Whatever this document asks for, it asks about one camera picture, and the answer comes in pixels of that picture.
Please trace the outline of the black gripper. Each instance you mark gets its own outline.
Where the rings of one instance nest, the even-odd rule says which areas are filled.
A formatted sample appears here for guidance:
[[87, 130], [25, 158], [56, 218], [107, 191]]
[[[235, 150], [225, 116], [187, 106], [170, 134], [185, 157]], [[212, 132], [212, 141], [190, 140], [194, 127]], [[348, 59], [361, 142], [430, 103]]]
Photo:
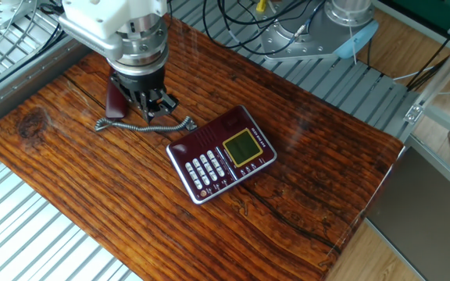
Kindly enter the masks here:
[[140, 110], [147, 123], [150, 119], [169, 115], [179, 105], [172, 94], [166, 93], [164, 67], [142, 76], [130, 76], [114, 70], [109, 79], [126, 100]]

